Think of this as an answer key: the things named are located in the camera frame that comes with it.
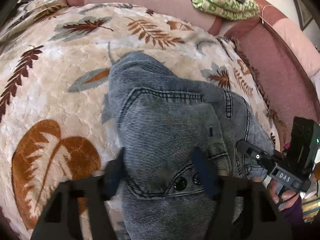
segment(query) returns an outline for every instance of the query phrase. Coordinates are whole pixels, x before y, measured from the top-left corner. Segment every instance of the leaf pattern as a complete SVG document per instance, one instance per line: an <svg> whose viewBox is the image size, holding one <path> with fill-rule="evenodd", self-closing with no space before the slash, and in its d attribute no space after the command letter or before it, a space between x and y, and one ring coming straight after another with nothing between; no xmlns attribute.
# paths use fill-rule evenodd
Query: leaf pattern
<svg viewBox="0 0 320 240"><path fill-rule="evenodd" d="M233 59L230 57L230 54L229 54L226 46L224 45L223 41L221 40L221 38L217 38L217 41L219 42L219 44L221 45L221 47L223 48L223 50L225 51L227 56L233 61Z"/></svg>
<svg viewBox="0 0 320 240"><path fill-rule="evenodd" d="M264 110L263 110L263 113L264 113L264 115L266 116L266 118L268 119L269 126L270 126L270 129L271 129L272 126L273 126L273 115L270 114L270 112L269 112L268 109L264 109Z"/></svg>
<svg viewBox="0 0 320 240"><path fill-rule="evenodd" d="M72 25L67 24L67 25L63 26L62 28L70 30L70 33L80 32L80 33L86 33L86 34L94 31L98 27L114 31L110 28L101 26L102 24L104 24L104 21L101 19L94 21L94 22L91 22L90 20L85 20L84 23L77 23L77 24L72 24Z"/></svg>
<svg viewBox="0 0 320 240"><path fill-rule="evenodd" d="M170 30L194 31L194 29L192 29L188 25L180 22L168 21L167 24L170 25Z"/></svg>
<svg viewBox="0 0 320 240"><path fill-rule="evenodd" d="M132 9L133 7L139 7L137 5L132 5L130 3L108 3L108 4L98 4L95 5L89 9L84 9L82 11L80 11L80 14L86 14L89 11L95 10L95 9L99 9L99 8L104 8L104 7L117 7L117 8L123 8L123 9Z"/></svg>
<svg viewBox="0 0 320 240"><path fill-rule="evenodd" d="M78 22L70 22L63 25L58 25L55 28L55 31L58 32L58 34L54 35L50 40L64 39L65 41L71 41L85 37L93 31L96 31L98 28L107 29L113 32L114 30L102 26L103 24L111 21L111 19L112 17L85 17Z"/></svg>
<svg viewBox="0 0 320 240"><path fill-rule="evenodd" d="M243 75L251 74L250 69L245 65L245 63L241 59L237 59L237 62L240 66Z"/></svg>
<svg viewBox="0 0 320 240"><path fill-rule="evenodd" d="M240 75L239 71L236 70L235 68L233 69L233 73L235 75L236 81L238 83L238 85L240 86L240 88L242 89L242 91L248 96L248 97L252 97L252 91L253 88L250 87L243 79L243 77Z"/></svg>
<svg viewBox="0 0 320 240"><path fill-rule="evenodd" d="M179 37L172 37L169 34L157 29L157 26L154 25L152 22L149 22L147 20L133 20L128 17L124 17L132 22L128 24L129 31L132 31L132 35L135 35L142 31L139 35L139 40L142 40L145 37L145 43L149 43L150 40L152 40L153 46L156 45L156 43L159 44L159 46L164 49L164 45L167 47L176 46L176 44L184 44L185 42L179 38Z"/></svg>
<svg viewBox="0 0 320 240"><path fill-rule="evenodd" d="M62 4L56 4L50 7L46 6L46 9L42 10L38 14L36 14L33 19L35 22L42 22L45 19L51 19L51 17L56 18L58 14L58 11L62 8L68 7L67 4L62 3Z"/></svg>
<svg viewBox="0 0 320 240"><path fill-rule="evenodd" d="M223 69L221 70L221 72L217 70L217 73L215 75L209 74L208 79L210 81L212 80L219 81L218 83L219 87L230 90L230 79L229 79L229 74L227 70Z"/></svg>
<svg viewBox="0 0 320 240"><path fill-rule="evenodd" d="M22 137L12 158L12 186L27 229L33 229L42 209L63 177L80 179L100 169L92 143L80 136L62 138L60 125L42 120ZM85 210L84 200L79 212Z"/></svg>
<svg viewBox="0 0 320 240"><path fill-rule="evenodd" d="M16 19L9 27L8 29L11 30L15 26L17 26L19 23L22 23L25 19L27 19L32 11L26 12L25 14L21 15L18 19Z"/></svg>
<svg viewBox="0 0 320 240"><path fill-rule="evenodd" d="M38 60L37 54L42 53L40 50L43 45L34 47L22 54L21 59L17 65L13 75L8 79L8 84L5 86L4 92L1 94L0 100L0 122L2 116L5 114L6 104L10 104L10 97L15 97L17 93L17 86L22 86L21 76L28 77L28 68L33 68L33 60Z"/></svg>
<svg viewBox="0 0 320 240"><path fill-rule="evenodd" d="M155 12L153 10L147 9L146 13L152 16Z"/></svg>
<svg viewBox="0 0 320 240"><path fill-rule="evenodd" d="M93 87L98 87L103 84L108 79L109 68L101 68L93 71L87 72L85 75L79 77L72 85L69 87L69 93L81 92Z"/></svg>
<svg viewBox="0 0 320 240"><path fill-rule="evenodd" d="M216 45L217 43L213 40L209 39L203 39L200 40L196 43L196 50L199 51L202 55L205 55L204 52L202 51L203 47L212 47L213 45Z"/></svg>

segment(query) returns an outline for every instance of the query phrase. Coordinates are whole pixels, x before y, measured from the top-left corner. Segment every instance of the jeans button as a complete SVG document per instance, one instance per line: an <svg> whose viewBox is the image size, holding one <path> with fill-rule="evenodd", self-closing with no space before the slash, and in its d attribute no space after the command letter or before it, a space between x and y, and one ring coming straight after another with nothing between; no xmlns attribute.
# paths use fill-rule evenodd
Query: jeans button
<svg viewBox="0 0 320 240"><path fill-rule="evenodd" d="M184 177L177 177L174 181L174 187L177 191L182 191L187 187L187 180Z"/></svg>
<svg viewBox="0 0 320 240"><path fill-rule="evenodd" d="M201 186L201 183L200 183L200 180L199 180L199 177L198 177L198 173L195 173L195 174L193 175L192 180L193 180L193 183L194 183L194 184L196 184L197 186Z"/></svg>

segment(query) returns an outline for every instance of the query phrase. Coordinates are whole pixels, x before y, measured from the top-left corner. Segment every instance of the blue cloth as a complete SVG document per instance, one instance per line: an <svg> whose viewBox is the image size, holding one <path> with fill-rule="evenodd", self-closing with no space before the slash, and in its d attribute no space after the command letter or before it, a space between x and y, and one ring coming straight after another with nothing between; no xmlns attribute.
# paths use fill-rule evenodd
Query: blue cloth
<svg viewBox="0 0 320 240"><path fill-rule="evenodd" d="M269 154L274 145L235 93L181 79L134 52L111 68L108 101L125 147L121 198L132 240L204 237L217 204L193 182L196 147L232 176L266 174L255 160L236 152L241 139ZM238 197L234 220L242 208Z"/></svg>

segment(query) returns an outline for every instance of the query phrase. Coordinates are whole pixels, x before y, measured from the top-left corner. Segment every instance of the fleece blanket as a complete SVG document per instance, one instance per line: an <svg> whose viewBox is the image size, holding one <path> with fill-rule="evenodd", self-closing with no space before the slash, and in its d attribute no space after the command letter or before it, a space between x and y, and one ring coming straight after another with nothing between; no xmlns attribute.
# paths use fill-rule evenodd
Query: fleece blanket
<svg viewBox="0 0 320 240"><path fill-rule="evenodd" d="M229 40L128 4L35 0L18 13L0 32L0 206L20 239L30 238L61 180L90 176L115 158L121 145L106 106L108 74L131 51L238 93L280 150L251 71ZM105 205L119 239L128 239L119 197ZM79 206L91 239L85 200Z"/></svg>

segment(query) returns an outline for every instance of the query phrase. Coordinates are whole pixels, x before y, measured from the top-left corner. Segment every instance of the white wire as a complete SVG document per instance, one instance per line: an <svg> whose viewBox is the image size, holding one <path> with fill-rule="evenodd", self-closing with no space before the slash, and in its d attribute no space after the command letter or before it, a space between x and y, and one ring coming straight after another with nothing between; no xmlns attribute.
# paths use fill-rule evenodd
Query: white wire
<svg viewBox="0 0 320 240"><path fill-rule="evenodd" d="M264 21L263 21L263 11L264 11L264 9L265 9L266 7L268 7L268 6L274 7L272 4L268 4L268 5L265 5L265 6L262 8L262 14L261 14L262 24L264 24Z"/></svg>

